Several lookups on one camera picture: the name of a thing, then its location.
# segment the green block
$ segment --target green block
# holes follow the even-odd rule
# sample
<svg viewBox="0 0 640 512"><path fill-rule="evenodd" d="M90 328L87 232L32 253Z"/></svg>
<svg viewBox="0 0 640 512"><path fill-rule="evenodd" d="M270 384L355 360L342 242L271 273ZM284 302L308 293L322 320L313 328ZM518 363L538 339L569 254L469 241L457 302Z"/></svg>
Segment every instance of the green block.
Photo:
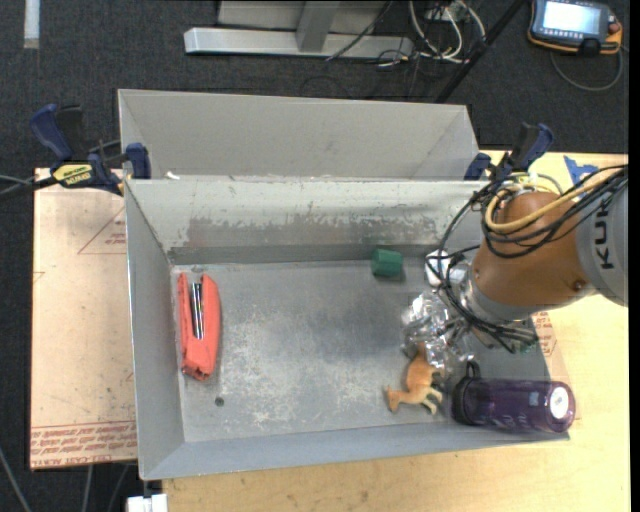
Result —
<svg viewBox="0 0 640 512"><path fill-rule="evenodd" d="M402 254L387 249L376 249L371 255L374 276L396 277L402 273Z"/></svg>

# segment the toy animal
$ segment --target toy animal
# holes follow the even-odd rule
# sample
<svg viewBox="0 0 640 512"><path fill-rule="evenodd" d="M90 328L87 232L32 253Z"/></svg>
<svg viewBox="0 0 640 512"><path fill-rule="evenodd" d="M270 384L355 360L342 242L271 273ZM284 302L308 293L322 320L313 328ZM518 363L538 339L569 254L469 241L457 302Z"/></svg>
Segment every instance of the toy animal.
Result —
<svg viewBox="0 0 640 512"><path fill-rule="evenodd" d="M442 403L442 393L432 387L435 373L441 374L440 369L427 362L424 345L419 344L418 352L407 369L405 384L408 391L393 390L391 386L387 386L389 409L396 412L401 403L422 404L431 411L431 414L435 414L438 406L428 398L433 396L438 403Z"/></svg>

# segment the black cable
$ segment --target black cable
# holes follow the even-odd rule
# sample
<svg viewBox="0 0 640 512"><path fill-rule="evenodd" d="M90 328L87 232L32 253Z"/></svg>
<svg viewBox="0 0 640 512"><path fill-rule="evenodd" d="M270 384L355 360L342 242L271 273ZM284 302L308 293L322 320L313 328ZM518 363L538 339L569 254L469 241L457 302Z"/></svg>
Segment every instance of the black cable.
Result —
<svg viewBox="0 0 640 512"><path fill-rule="evenodd" d="M336 78L333 78L332 76L329 76L329 75L317 75L317 76L311 76L311 77L307 78L300 85L300 88L298 89L298 95L302 96L303 92L304 92L304 88L314 80L324 80L326 82L334 84L345 94L345 96L347 98L349 98L350 100L355 99L355 96L353 94L351 94L351 91L349 91L349 89L347 89L346 86L344 86L342 83L340 83L340 81L337 80Z"/></svg>
<svg viewBox="0 0 640 512"><path fill-rule="evenodd" d="M120 473L120 478L118 478L118 482L116 483L115 488L113 489L113 493L111 494L111 499L109 500L109 506L107 507L107 512L111 512L113 510L114 505L118 499L118 493L120 492L120 488L122 487L122 483L124 482L124 477L127 476L127 471L129 471L129 464L125 464L122 473Z"/></svg>
<svg viewBox="0 0 640 512"><path fill-rule="evenodd" d="M16 496L20 501L22 508L24 509L25 512L32 512L31 507L29 507L29 504L27 503L27 500L24 497L24 494L22 494L22 491L20 490L20 486L18 485L16 477L13 474L13 471L11 470L11 466L9 466L9 463L7 462L7 459L4 456L4 451L2 451L1 446L0 446L0 462L2 462L2 467L4 468L4 471L7 474L9 483L11 483L11 487L13 487L13 492L16 493Z"/></svg>
<svg viewBox="0 0 640 512"><path fill-rule="evenodd" d="M409 6L409 10L410 10L410 15L414 14L411 13L411 9L413 9L413 4L411 2L408 2L408 6ZM435 16L435 9L432 10L431 12L431 19L433 20L433 17ZM420 72L420 64L422 61L422 52L425 48L425 46L429 46L429 40L427 39L427 30L430 27L430 24L427 25L427 20L424 19L423 20L423 25L422 25L422 34L418 34L418 45L414 45L414 51L411 54L410 58L409 58L409 62L411 62L411 59L413 59L413 72L411 75L411 83L409 85L409 88L407 90L407 94L406 94L406 100L410 101L411 100L411 95L413 93L413 89L415 87L416 84L416 80L418 78L418 73Z"/></svg>
<svg viewBox="0 0 640 512"><path fill-rule="evenodd" d="M102 143L102 141L100 141L100 144L98 146L95 146L93 148L89 148L88 153L96 153L98 151L103 151L107 148L111 148L111 147L115 147L115 146L119 146L120 145L120 140L116 139L116 140L111 140L109 142L105 142L104 144Z"/></svg>
<svg viewBox="0 0 640 512"><path fill-rule="evenodd" d="M453 220L447 226L445 233L442 237L440 245L437 249L437 256L431 256L428 259L448 259L451 258L449 264L447 265L446 271L443 273L441 265L438 265L439 268L434 268L429 265L434 274L438 277L440 281L439 291L444 291L446 298L453 306L453 308L468 322L468 324L488 336L492 337L496 342L502 345L508 352L516 353L517 346L515 345L515 341L520 342L525 347L532 346L536 341L538 341L538 336L535 332L526 331L522 329L517 329L514 327L508 327L506 325L499 325L483 320L478 317L465 307L455 296L453 291L453 287L451 285L451 269L463 258L464 249L461 251L456 251L454 253L454 257L444 254L444 248L446 247L447 241L451 236L451 233L456 229L462 218L472 209L472 206L477 202L486 202L490 200L493 195L495 195L496 188L498 184L490 182L479 192L474 193L473 197L471 197L467 203L458 211L458 213L454 216ZM468 250L473 250L476 246L468 248Z"/></svg>
<svg viewBox="0 0 640 512"><path fill-rule="evenodd" d="M513 4L507 9L504 15L496 22L496 24L485 34L483 38L476 41L469 49L465 56L462 66L458 68L456 74L451 78L449 83L445 85L434 103L445 103L453 91L460 85L460 82L469 74L469 71L477 64L484 55L487 48L493 44L500 33L505 29L509 21L518 13L520 8L530 3L529 0L514 0Z"/></svg>
<svg viewBox="0 0 640 512"><path fill-rule="evenodd" d="M346 45L344 48L338 50L336 53L334 53L333 55L331 55L330 57L328 57L326 59L326 62L332 61L334 59L337 59L338 57L341 57L342 55L344 55L345 53L347 53L349 50L351 50L351 48L353 48L356 44L358 44L360 42L360 40L366 36L369 31L371 29L373 29L378 23L380 23L382 21L382 19L384 18L385 14L387 14L387 12L389 11L389 9L391 8L391 6L393 5L393 0L389 0L384 7L382 8L382 10L380 11L380 14L378 14L378 16L376 16L376 18L362 31L360 32L360 34L358 34L353 41L351 41L348 45Z"/></svg>
<svg viewBox="0 0 640 512"><path fill-rule="evenodd" d="M617 173L615 173L612 176L608 177L606 180L604 180L598 186L594 187L592 190L590 190L587 193L585 193L585 195L580 200L578 200L576 202L573 202L571 204L571 206L569 207L569 209L563 215L561 215L558 219L556 219L553 222L550 222L550 223L546 224L542 228L539 228L537 230L533 230L533 231L531 231L529 233L526 233L526 234L517 234L517 233L521 232L522 230L524 230L525 228L527 228L528 226L530 226L531 224L536 222L537 219L534 219L533 221L531 221L531 223L529 223L529 224L527 224L525 226L522 226L520 228L514 229L513 231L507 232L507 233L497 233L496 234L493 230L491 230L487 226L486 220L485 220L486 207L487 207L487 201L485 201L485 203L483 205L483 208L482 208L481 227L482 227L482 231L484 233L485 240L487 242L487 246L488 246L489 250L492 253L494 253L497 256L500 256L502 258L513 259L513 258L518 258L518 257L521 257L521 256L525 256L526 254L530 254L531 252L539 249L540 247L542 247L543 245L545 245L547 243L559 240L559 239L567 236L571 231L575 230L577 228L577 226L581 222L584 222L584 220L586 218L591 216L595 212L595 209L593 209L583 219L581 219L580 221L575 223L573 226L570 226L564 233L562 233L561 235L555 237L555 235L558 233L558 231L562 227L566 227L566 224L567 224L568 221L572 220L580 212L582 212L586 208L590 207L594 202L596 202L598 200L601 200L601 201L607 201L607 204L608 204L610 201L612 201L613 195L617 194L620 190L622 190L624 187L627 186L627 183L628 183L628 166L626 166L626 165L623 165L623 166L611 166L611 167L607 167L607 168L602 168L602 169L599 169L597 171L597 173L601 173L601 172L604 172L605 170L610 170L610 169L615 169L615 168L620 169L620 171L618 171ZM588 181L589 179L591 179L593 177L593 175L594 174L592 173L592 174L586 176L584 179L580 180L578 183L576 183L576 185L571 187L565 193L561 194L559 197L562 197L562 196L565 196L565 195L567 195L569 193L578 191L584 185L584 183L586 181ZM607 194L611 194L611 197L609 199L605 198L605 196L607 196ZM536 241L535 243L532 243L531 245L524 244L524 242L530 241L530 240L538 238L538 237L542 237L542 238L540 240ZM525 249L523 251L516 252L516 253L503 253L503 252L499 251L495 247L494 243L513 243L513 244L521 245L521 246L525 247Z"/></svg>
<svg viewBox="0 0 640 512"><path fill-rule="evenodd" d="M10 187L7 187L7 188L4 188L4 189L0 190L0 196L11 194L12 192L16 192L18 190L21 190L24 187L31 188L31 185L33 185L33 181L35 179L36 179L35 176L31 176L30 178L27 178L26 180L8 179L6 181L12 181L12 182L16 182L16 183L11 185Z"/></svg>
<svg viewBox="0 0 640 512"><path fill-rule="evenodd" d="M29 185L31 183L31 180L33 180L33 178L28 178L26 180L23 180L21 178L16 178L15 176L0 174L0 181L9 181L11 183L15 183L18 185Z"/></svg>
<svg viewBox="0 0 640 512"><path fill-rule="evenodd" d="M383 52L381 52L378 57L375 60L369 61L369 63L373 63L376 65L376 68L378 71L395 71L396 69L398 69L398 64L404 62L407 62L409 64L409 67L407 69L405 69L405 77L404 77L404 90L405 90L405 94L404 94L404 99L408 100L409 96L411 94L411 91L408 91L407 88L407 72L410 72L410 70L412 69L411 63L415 62L416 66L415 66L415 71L417 71L417 73L426 76L424 71L422 69L420 69L420 66L418 65L418 60L416 59L417 57L417 52L416 52L416 43L413 42L413 47L412 47L412 51L410 54L407 54L405 52L402 51L402 46L404 43L405 38L408 38L408 36L406 35L407 33L409 33L409 31L411 30L411 22L409 20L409 17L407 17L407 21L406 21L407 25L405 27L405 34L403 34L400 37L400 42L398 44L398 48L394 49L394 48L390 48L388 50L385 50ZM392 53L394 55L394 58L390 61L387 61L387 63L383 63L384 56L388 53Z"/></svg>
<svg viewBox="0 0 640 512"><path fill-rule="evenodd" d="M87 512L87 507L89 506L89 493L91 492L91 479L93 477L93 464L89 466L87 470L87 482L84 486L84 496L82 499L82 512Z"/></svg>
<svg viewBox="0 0 640 512"><path fill-rule="evenodd" d="M580 89L582 91L588 91L588 92L601 92L601 91L606 91L611 89L616 83L618 83L618 80L620 80L620 78L622 77L622 71L624 69L624 61L622 59L622 52L620 50L618 50L617 52L617 57L618 57L618 63L617 63L617 71L616 71L616 75L613 78L613 80L611 82L609 82L606 85L602 85L602 86L598 86L598 87L592 87L592 86L588 86L588 85L583 85L583 84L579 84L578 82L576 82L575 80L572 80L571 78L569 78L561 69L560 66L558 65L558 62L554 56L553 51L549 52L549 58L551 59L551 64L553 64L554 69L556 70L556 72L558 73L558 75L560 75L560 78L562 78L563 80L565 80L566 82L570 83L571 85L573 85L574 87L576 87L577 89Z"/></svg>

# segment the gray carpet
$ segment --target gray carpet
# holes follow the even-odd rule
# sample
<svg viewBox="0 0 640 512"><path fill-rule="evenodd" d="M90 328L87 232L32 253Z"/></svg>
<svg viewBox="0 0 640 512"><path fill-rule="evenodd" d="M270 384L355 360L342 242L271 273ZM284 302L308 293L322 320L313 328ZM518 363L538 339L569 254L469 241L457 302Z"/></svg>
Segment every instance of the gray carpet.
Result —
<svg viewBox="0 0 640 512"><path fill-rule="evenodd" d="M512 2L468 3L490 28ZM609 3L628 48L630 2ZM24 1L4 0L0 7L0 174L21 178L53 162L28 128L30 116L47 103L82 105L86 138L111 140L119 136L119 88L432 102L455 71L434 62L380 70L350 60L187 56L183 33L213 23L215 2L209 1L42 4L39 50L23 48ZM412 35L407 19L406 2L396 2L377 32ZM628 152L629 53L621 54L622 75L612 87L583 91L558 75L548 51L527 42L528 22L523 7L448 100L468 105L480 146L509 148L526 121L551 128L554 151ZM573 80L592 87L612 81L618 69L611 56L558 62ZM0 446L34 511L79 510L86 468L32 473L27 466L32 208L28 195L0 200ZM105 510L120 472L118 465L96 468L89 510ZM130 471L123 496L141 488ZM0 510L21 510L3 471Z"/></svg>

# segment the cable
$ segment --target cable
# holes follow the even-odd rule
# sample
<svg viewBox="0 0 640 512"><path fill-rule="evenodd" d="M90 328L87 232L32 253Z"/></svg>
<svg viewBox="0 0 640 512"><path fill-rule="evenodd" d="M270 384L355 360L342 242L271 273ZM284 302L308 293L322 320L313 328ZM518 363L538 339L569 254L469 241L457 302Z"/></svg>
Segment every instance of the cable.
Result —
<svg viewBox="0 0 640 512"><path fill-rule="evenodd" d="M597 178L596 181L594 181L593 183L590 184L586 184L587 181L590 181L592 178ZM552 201L551 203L543 206L542 208L538 209L535 212L530 213L529 215L526 215L525 217L522 217L520 219L514 220L512 222L505 222L505 223L497 223L493 221L493 216L495 213L495 209L498 205L498 203L500 201L502 201L505 196L510 193L511 191L513 191L513 187L505 187L503 189L498 190L498 192L496 193L496 195L491 199L491 201L489 202L486 211L485 211L485 215L484 215L484 221L486 226L493 232L496 233L510 233L510 232L515 232L518 231L520 229L523 229L524 227L532 224L533 222L535 222L537 219L539 219L540 217L542 217L544 214L550 212L551 210L557 208L558 206L566 203L567 201L570 201L571 199L584 194L585 192L591 191L595 188L597 188L598 186L600 186L602 184L602 181L600 180L607 180L609 177L605 177L602 178L601 177L601 172L598 173L594 173L594 174L590 174L585 180L583 180L580 184L579 187L572 187L570 190L568 190L566 193L560 195L558 197L558 199Z"/></svg>
<svg viewBox="0 0 640 512"><path fill-rule="evenodd" d="M593 215L598 209L594 208L592 205L596 201L600 201L603 207L606 207L610 204L614 197L624 190L628 186L628 165L621 166L612 166L600 169L596 174L602 175L605 171L609 171L612 169L618 169L618 171L614 174L607 175L605 179L600 179L596 184L595 188L592 188L588 194L582 195L578 201L572 201L571 206L566 210L564 214L562 214L558 219L548 224L545 224L543 227L528 232L526 234L520 233L515 234L517 231L522 230L524 227L528 227L531 223L526 224L525 226L511 231L509 233L496 233L493 231L485 222L485 217L483 215L483 219L481 222L482 231L485 235L485 241L487 243L487 248L495 255L504 258L504 259L513 259L521 256L525 256L543 245L547 243L551 243L561 238L567 236L569 233L577 229L577 227L584 222L587 218ZM570 197L573 196L574 193L582 192L585 189L585 184L587 181L591 180L593 175L589 175L576 185L574 185L571 189L567 190L564 194L560 196ZM579 221L569 224L569 222L575 218L579 213L583 212L585 209L591 208L586 215L584 215ZM560 233L562 228L566 228L564 232ZM519 252L501 252L499 251L494 243L510 243L516 244L524 249Z"/></svg>
<svg viewBox="0 0 640 512"><path fill-rule="evenodd" d="M10 181L12 183L17 183L18 185L29 185L31 183L31 179L20 179L20 178L15 178L14 176L8 176L6 174L0 174L0 181Z"/></svg>
<svg viewBox="0 0 640 512"><path fill-rule="evenodd" d="M87 512L89 506L89 493L91 492L91 478L93 477L93 464L87 470L87 483L84 486L84 497L82 499L82 512Z"/></svg>
<svg viewBox="0 0 640 512"><path fill-rule="evenodd" d="M118 499L118 493L120 492L120 487L122 487L122 482L124 482L124 477L127 476L128 470L129 470L129 464L125 464L124 469L120 474L120 478L118 478L118 482L116 483L116 486L113 489L113 494L111 494L111 499L109 500L109 506L107 507L107 512L111 512L113 510L113 506L116 504L116 500Z"/></svg>
<svg viewBox="0 0 640 512"><path fill-rule="evenodd" d="M460 211L456 214L454 219L451 221L449 226L447 227L444 236L440 242L440 245L436 251L436 256L429 256L427 258L427 264L433 273L440 280L440 286L438 288L439 292L444 292L446 295L447 302L458 312L458 314L468 323L469 327L484 333L491 338L493 338L497 343L502 345L508 352L516 353L518 351L518 346L520 349L527 349L538 341L538 336L535 331L522 329L518 327L514 327L508 324L494 324L483 320L482 318L475 315L475 313L466 307L456 296L454 293L452 284L451 284L451 269L458 264L464 258L464 253L467 251L474 250L476 246L469 247L467 249L463 249L461 251L456 251L452 255L445 255L444 248L446 247L446 243L451 235L451 233L456 229L456 227L461 222L462 218L466 215L467 212L473 209L475 204L486 204L490 201L495 194L497 193L497 188L499 187L499 183L490 182L479 192L474 193L474 195L467 201L467 203L460 209ZM449 263L446 269L442 269L441 265L438 265L439 268L435 268L433 265L429 263L428 260L443 260L449 259Z"/></svg>
<svg viewBox="0 0 640 512"><path fill-rule="evenodd" d="M415 64L413 67L413 74L411 75L411 84L409 85L409 90L407 91L407 101L411 101L411 94L413 93L413 89L416 85L416 79L418 78L418 72L420 71L420 57L415 56L414 59L415 59Z"/></svg>
<svg viewBox="0 0 640 512"><path fill-rule="evenodd" d="M400 46L402 46L402 41L404 40L404 36L402 36L402 38L400 39ZM384 59L384 56L387 53L393 53L394 57L393 60L390 60L389 62L381 62ZM403 51L400 50L400 48L397 49L389 49L389 50L385 50L382 53L380 53L378 55L378 58L375 59L374 61L371 61L373 63L375 63L377 68L386 68L386 67L393 67L396 66L398 64L400 64L401 62L407 62L409 60L409 56L404 53Z"/></svg>
<svg viewBox="0 0 640 512"><path fill-rule="evenodd" d="M531 172L531 171L515 171L515 172L512 172L511 174L509 174L508 177L509 178L524 178L524 177L528 177L529 178L529 182L533 183L533 185L536 186L536 187L540 186L537 183L537 179L536 178L542 178L542 179L545 179L545 180L551 182L553 184L553 186L556 188L556 190L558 191L558 193L564 194L564 190L562 189L562 185L560 185L558 180L556 180L553 176L549 176L548 174L539 174L539 173L534 173L534 172Z"/></svg>
<svg viewBox="0 0 640 512"><path fill-rule="evenodd" d="M105 142L104 144L102 143L102 141L100 141L100 144L98 146L89 148L89 150L87 151L87 153L96 153L97 151L103 151L107 148L111 148L114 146L118 146L120 145L120 140L115 139L115 140L111 140L109 142Z"/></svg>
<svg viewBox="0 0 640 512"><path fill-rule="evenodd" d="M25 499L24 495L22 494L22 491L20 490L20 486L16 481L13 471L11 471L11 467L9 466L9 463L7 462L7 459L4 456L4 452L2 451L1 446L0 446L0 461L2 462L2 466L4 467L4 471L7 474L7 478L9 478L11 487L13 487L13 491L16 493L16 496L18 497L18 500L20 501L22 508L24 509L25 512L32 512L31 507L29 507L27 500Z"/></svg>
<svg viewBox="0 0 640 512"><path fill-rule="evenodd" d="M18 181L17 178L16 179L11 179L12 178L11 176L5 176L5 177L9 178L7 181L12 181L12 182L13 181ZM7 187L5 189L0 190L0 196L3 196L5 194L9 194L9 193L11 193L11 192L13 192L15 190L18 190L20 188L23 188L23 187L31 186L35 179L36 179L36 177L32 176L30 178L27 178L26 180L19 180L20 182L23 182L23 183L15 183L15 184L11 185L10 187Z"/></svg>
<svg viewBox="0 0 640 512"><path fill-rule="evenodd" d="M469 13L469 15L471 16L473 21L477 24L478 29L480 30L481 37L484 38L484 36L486 35L486 30L484 28L484 24L482 23L482 20L478 16L478 14L473 9L468 7L462 0L457 0L456 3L461 5ZM462 51L462 48L463 48L464 44L463 44L462 33L460 32L460 29L458 28L458 24L456 23L456 21L453 19L453 16L451 15L451 9L449 7L443 7L441 9L441 17L446 17L448 19L448 21L451 23L451 26L453 27L453 29L455 31L455 34L456 34L458 45L457 45L457 48L455 50L447 50L444 53L441 52L440 50L438 50L435 46L433 46L433 44L431 44L429 39L426 37L425 32L421 29L420 24L418 22L418 17L416 15L415 5L414 5L414 2L412 0L409 1L409 15L410 15L411 24L413 26L413 29L420 36L420 38L424 41L424 43L428 46L428 48L431 50L431 52L433 52L433 53L420 52L420 56L421 57L426 57L426 58L431 58L431 59L439 59L439 60L443 60L443 61L447 61L447 62L453 62L455 64L462 64L464 62L463 59L455 58Z"/></svg>
<svg viewBox="0 0 640 512"><path fill-rule="evenodd" d="M349 98L350 100L355 99L355 96L353 94L351 94L351 91L349 91L349 89L346 88L346 86L344 86L342 83L340 83L340 81L336 78L333 78L332 76L329 75L318 75L318 76L311 76L309 78L307 78L304 82L302 82L302 84L300 85L300 88L298 89L298 94L300 96L303 95L304 89L305 87L311 83L314 80L324 80L326 82L329 82L331 84L336 85L344 94L347 98Z"/></svg>
<svg viewBox="0 0 640 512"><path fill-rule="evenodd" d="M348 45L346 45L344 48L342 48L341 50L338 50L336 53L334 53L333 55L331 55L331 57L328 57L326 59L326 62L332 61L334 59L337 59L338 57L342 57L342 55L344 55L345 53L347 53L349 50L351 50L351 48L353 48L356 44L358 44L360 42L360 40L367 35L367 33L373 28L375 27L378 23L380 23L382 21L382 18L384 17L385 14L387 14L387 12L389 11L389 9L391 8L391 6L393 5L393 0L389 0L385 6L382 8L382 10L380 11L380 14L378 14L378 16L376 16L376 18L369 23L369 25L362 31L360 32L360 34L358 34L353 41L351 41Z"/></svg>
<svg viewBox="0 0 640 512"><path fill-rule="evenodd" d="M587 85L582 85L579 84L578 82L572 80L571 78L569 78L558 66L558 63L556 61L556 58L554 56L554 52L550 51L549 52L549 57L551 58L551 64L553 64L553 67L555 68L556 72L560 75L561 78L563 78L564 80L566 80L567 82L569 82L571 85L573 85L574 87L582 90L582 91L588 91L588 92L600 92L600 91L606 91L608 89L611 89L616 83L618 83L618 80L620 80L620 77L622 77L622 70L624 68L624 61L622 59L622 52L618 51L617 52L617 56L618 56L618 70L616 72L616 76L615 78L609 82L606 85L600 86L600 87L590 87Z"/></svg>

